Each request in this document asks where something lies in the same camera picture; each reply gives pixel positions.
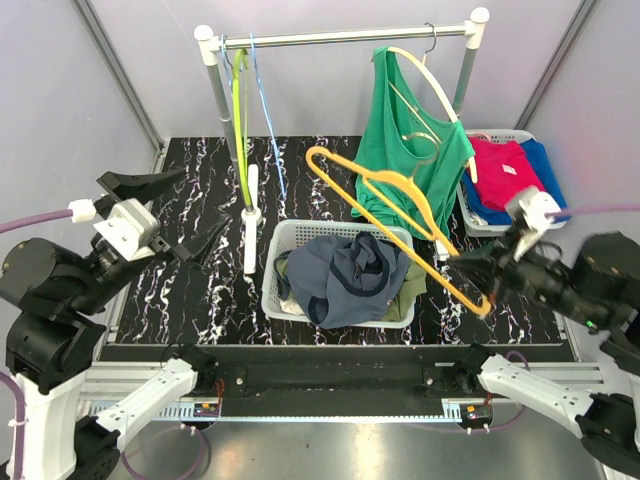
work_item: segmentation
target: red folded cloth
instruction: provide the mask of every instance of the red folded cloth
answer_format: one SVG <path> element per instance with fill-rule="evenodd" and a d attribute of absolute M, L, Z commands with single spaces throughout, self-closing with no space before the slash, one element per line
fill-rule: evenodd
<path fill-rule="evenodd" d="M 535 186 L 544 192 L 544 186 L 531 168 L 527 156 L 514 141 L 504 144 L 470 138 L 476 151 L 478 183 L 474 186 L 485 207 L 505 210 L 505 205 L 519 192 Z"/>

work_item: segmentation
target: white plastic basket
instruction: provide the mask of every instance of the white plastic basket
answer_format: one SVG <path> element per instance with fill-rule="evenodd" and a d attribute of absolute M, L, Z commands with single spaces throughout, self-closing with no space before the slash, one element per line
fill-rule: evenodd
<path fill-rule="evenodd" d="M 389 227 L 389 230 L 413 248 L 413 239 L 407 230 L 400 227 Z M 364 223 L 324 222 L 319 220 L 284 220 L 280 222 L 273 231 L 262 282 L 262 310 L 264 310 L 267 317 L 292 320 L 294 322 L 311 322 L 304 315 L 285 313 L 280 308 L 278 283 L 273 261 L 281 253 L 301 247 L 319 235 L 341 235 L 347 238 L 355 238 L 360 232 L 371 232 L 375 238 L 382 240 L 389 239 L 375 226 Z M 407 316 L 401 322 L 364 322 L 354 325 L 354 327 L 404 328 L 413 320 L 414 307 L 415 300 L 411 304 Z"/>
<path fill-rule="evenodd" d="M 467 131 L 468 134 L 476 133 L 475 130 Z M 491 137 L 491 143 L 507 143 L 511 140 L 515 140 L 518 143 L 526 142 L 535 137 L 524 130 L 509 130 L 509 129 L 488 129 L 478 130 L 477 133 L 485 133 Z M 460 210 L 462 210 L 462 219 L 464 220 L 464 229 L 467 235 L 470 237 L 499 237 L 509 228 L 508 225 L 479 225 L 471 219 L 469 207 L 467 206 L 466 199 L 462 192 L 462 182 L 458 184 L 457 188 L 458 202 L 460 203 Z M 551 225 L 551 229 L 557 229 L 564 227 L 567 222 L 556 222 Z"/>

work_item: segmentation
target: green tank top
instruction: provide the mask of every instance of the green tank top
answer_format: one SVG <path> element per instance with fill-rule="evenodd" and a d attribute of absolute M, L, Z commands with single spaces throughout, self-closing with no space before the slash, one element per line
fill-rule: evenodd
<path fill-rule="evenodd" d="M 414 182 L 427 197 L 436 224 L 449 236 L 447 220 L 453 210 L 456 186 L 465 163 L 474 154 L 473 147 L 459 121 L 440 121 L 431 117 L 419 105 L 402 76 L 395 53 L 388 52 L 387 47 L 378 48 L 374 52 L 373 61 L 375 84 L 371 114 L 355 162 L 369 170 L 394 170 L 409 177 L 417 162 L 431 158 L 436 152 L 431 141 L 411 134 L 423 132 L 433 136 L 435 133 L 441 142 L 438 158 L 421 166 L 415 174 Z M 390 83 L 414 106 L 415 112 L 433 132 L 429 132 L 416 118 Z M 376 187 L 429 231 L 416 205 L 406 195 L 391 185 L 376 183 Z M 360 176 L 356 181 L 356 194 L 358 202 L 383 224 L 404 227 L 414 237 L 424 239 L 365 187 Z M 355 209 L 351 214 L 354 217 L 360 215 Z"/>

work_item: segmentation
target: blue folded shirt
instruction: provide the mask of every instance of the blue folded shirt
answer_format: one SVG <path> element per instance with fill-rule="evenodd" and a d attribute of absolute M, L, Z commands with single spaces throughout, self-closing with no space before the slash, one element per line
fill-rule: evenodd
<path fill-rule="evenodd" d="M 547 157 L 544 145 L 532 138 L 531 140 L 521 143 L 520 146 L 524 150 L 527 160 L 531 164 L 531 168 L 536 172 L 547 193 L 553 197 L 560 208 L 567 208 L 567 202 L 562 195 L 556 176 L 553 174 L 553 169 L 551 168 L 551 163 L 549 163 L 549 157 Z M 462 175 L 462 183 L 467 191 L 467 205 L 471 210 L 484 218 L 490 225 L 511 225 L 511 217 L 507 212 L 494 210 L 482 204 L 478 192 L 476 192 L 473 182 L 471 181 L 471 177 L 466 170 Z M 556 221 L 564 222 L 569 218 L 570 217 L 559 217 Z"/>

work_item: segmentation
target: shirt label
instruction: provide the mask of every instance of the shirt label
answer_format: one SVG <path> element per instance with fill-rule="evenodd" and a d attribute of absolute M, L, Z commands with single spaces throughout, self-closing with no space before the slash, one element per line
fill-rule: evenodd
<path fill-rule="evenodd" d="M 502 170 L 504 170 L 504 173 L 509 173 L 511 175 L 518 175 L 518 172 L 516 172 L 516 169 L 513 167 L 510 167 L 509 165 L 502 165 Z"/>

